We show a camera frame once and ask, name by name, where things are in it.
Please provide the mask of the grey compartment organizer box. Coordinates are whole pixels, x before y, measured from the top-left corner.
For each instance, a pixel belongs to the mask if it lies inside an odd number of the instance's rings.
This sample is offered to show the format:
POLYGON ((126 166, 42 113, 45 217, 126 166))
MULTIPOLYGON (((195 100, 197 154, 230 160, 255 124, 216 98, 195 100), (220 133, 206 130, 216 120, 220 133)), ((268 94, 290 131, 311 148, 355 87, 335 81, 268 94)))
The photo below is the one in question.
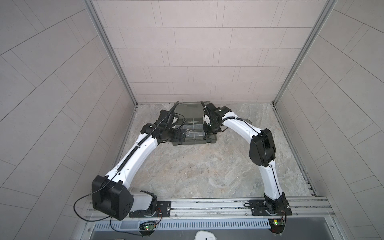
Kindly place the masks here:
POLYGON ((172 140, 173 146, 215 144, 217 142, 216 135, 208 135, 204 131, 204 110, 200 102, 181 103, 176 107, 175 114, 178 114, 179 117, 175 128, 180 127, 184 117, 186 120, 172 140))

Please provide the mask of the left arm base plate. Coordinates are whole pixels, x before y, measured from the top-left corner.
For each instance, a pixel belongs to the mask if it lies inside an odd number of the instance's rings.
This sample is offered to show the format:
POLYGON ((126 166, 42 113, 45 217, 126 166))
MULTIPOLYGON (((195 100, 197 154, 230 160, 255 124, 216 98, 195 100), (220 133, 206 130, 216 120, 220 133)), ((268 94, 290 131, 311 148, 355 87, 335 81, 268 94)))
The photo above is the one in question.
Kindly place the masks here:
POLYGON ((130 218, 154 218, 170 216, 171 201, 156 201, 150 204, 147 210, 138 210, 129 213, 130 218))

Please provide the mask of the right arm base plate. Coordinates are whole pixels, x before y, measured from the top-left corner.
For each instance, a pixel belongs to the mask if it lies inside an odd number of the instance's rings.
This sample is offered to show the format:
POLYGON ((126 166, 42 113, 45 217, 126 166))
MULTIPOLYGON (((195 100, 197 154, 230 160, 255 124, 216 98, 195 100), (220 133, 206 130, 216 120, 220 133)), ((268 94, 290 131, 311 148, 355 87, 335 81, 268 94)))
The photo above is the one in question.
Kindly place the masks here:
POLYGON ((287 200, 249 200, 244 203, 249 208, 252 216, 291 216, 292 210, 287 200))

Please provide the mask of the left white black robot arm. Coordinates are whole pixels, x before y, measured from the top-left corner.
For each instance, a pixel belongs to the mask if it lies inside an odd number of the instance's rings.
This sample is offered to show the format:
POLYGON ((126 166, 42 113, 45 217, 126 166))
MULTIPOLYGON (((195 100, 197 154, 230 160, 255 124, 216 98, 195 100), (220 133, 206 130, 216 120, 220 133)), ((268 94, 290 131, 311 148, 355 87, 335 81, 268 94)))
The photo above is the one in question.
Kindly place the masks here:
POLYGON ((162 110, 158 120, 143 126, 135 144, 120 162, 105 176, 96 176, 92 182, 93 208, 117 220, 123 220, 131 212, 152 216, 157 211, 157 196, 150 192, 131 193, 131 183, 155 148, 161 143, 172 142, 180 128, 176 106, 162 110))

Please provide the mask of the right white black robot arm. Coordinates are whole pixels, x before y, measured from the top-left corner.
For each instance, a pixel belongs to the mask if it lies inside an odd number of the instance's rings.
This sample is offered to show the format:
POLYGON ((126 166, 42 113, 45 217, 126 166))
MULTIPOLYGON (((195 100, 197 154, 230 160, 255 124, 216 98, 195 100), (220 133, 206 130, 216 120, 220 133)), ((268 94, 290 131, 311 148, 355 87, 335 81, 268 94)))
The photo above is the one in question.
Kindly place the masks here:
POLYGON ((227 127, 243 137, 250 145, 249 157, 258 166, 264 183, 264 202, 258 208, 269 215, 289 215, 289 204, 282 190, 276 171, 276 146, 273 134, 269 129, 259 129, 243 118, 238 117, 227 107, 217 108, 214 104, 203 106, 203 128, 206 134, 214 135, 227 127))

